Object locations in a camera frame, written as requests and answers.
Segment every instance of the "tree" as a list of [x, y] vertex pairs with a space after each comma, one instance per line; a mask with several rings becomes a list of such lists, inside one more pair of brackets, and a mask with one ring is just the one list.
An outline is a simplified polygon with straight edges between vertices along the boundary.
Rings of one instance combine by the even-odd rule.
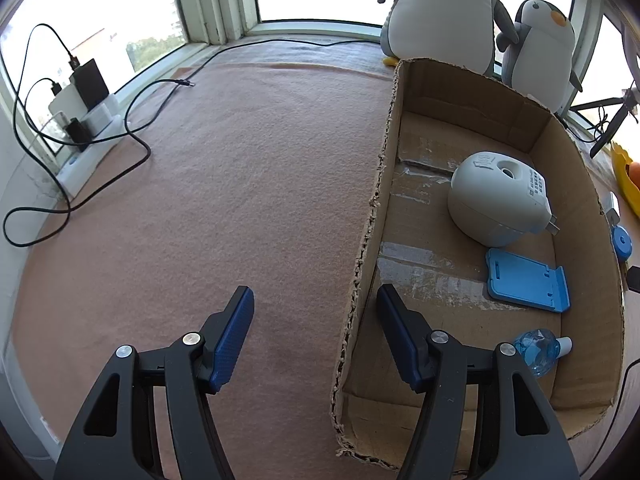
[[169, 36], [165, 40], [145, 38], [135, 43], [128, 43], [127, 55], [129, 56], [133, 70], [140, 72], [142, 69], [183, 44], [184, 38], [176, 35]]

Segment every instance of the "plastic bottle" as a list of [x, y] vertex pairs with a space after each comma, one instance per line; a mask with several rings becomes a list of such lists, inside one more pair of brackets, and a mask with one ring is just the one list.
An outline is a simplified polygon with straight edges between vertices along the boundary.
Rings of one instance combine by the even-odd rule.
[[554, 367], [556, 359], [567, 355], [571, 338], [556, 338], [551, 330], [539, 328], [519, 335], [513, 345], [524, 358], [535, 377], [542, 377]]

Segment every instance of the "blue bottle cap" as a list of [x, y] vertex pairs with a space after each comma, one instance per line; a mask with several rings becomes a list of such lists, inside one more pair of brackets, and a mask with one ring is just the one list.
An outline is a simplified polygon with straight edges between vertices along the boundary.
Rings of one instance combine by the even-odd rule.
[[616, 225], [611, 229], [611, 240], [613, 248], [616, 250], [616, 256], [620, 262], [626, 262], [631, 256], [631, 238], [622, 225]]

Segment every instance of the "penguin plush toy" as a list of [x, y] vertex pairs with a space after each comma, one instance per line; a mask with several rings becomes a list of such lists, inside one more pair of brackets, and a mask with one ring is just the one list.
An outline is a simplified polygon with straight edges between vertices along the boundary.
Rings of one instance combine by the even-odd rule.
[[429, 57], [493, 75], [494, 21], [511, 43], [518, 43], [500, 0], [394, 0], [380, 33], [382, 51], [389, 56], [385, 63]]
[[582, 92], [572, 70], [574, 28], [555, 5], [544, 0], [524, 1], [515, 27], [517, 43], [502, 33], [496, 38], [498, 50], [504, 52], [502, 82], [557, 112], [567, 83]]

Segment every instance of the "blue gripper pad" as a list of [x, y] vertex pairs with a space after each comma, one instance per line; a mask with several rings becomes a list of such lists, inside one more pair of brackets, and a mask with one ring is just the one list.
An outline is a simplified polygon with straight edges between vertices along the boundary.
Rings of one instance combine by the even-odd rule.
[[204, 323], [200, 331], [208, 356], [203, 356], [201, 364], [204, 377], [199, 376], [209, 381], [210, 393], [218, 393], [230, 381], [253, 318], [254, 293], [247, 286], [239, 286], [225, 309]]
[[562, 267], [553, 270], [536, 260], [495, 248], [487, 251], [486, 264], [487, 291], [492, 298], [552, 312], [569, 308], [569, 290]]
[[393, 285], [382, 285], [376, 298], [378, 320], [385, 332], [400, 378], [420, 394], [434, 377], [425, 337], [431, 333], [422, 314], [408, 310]]

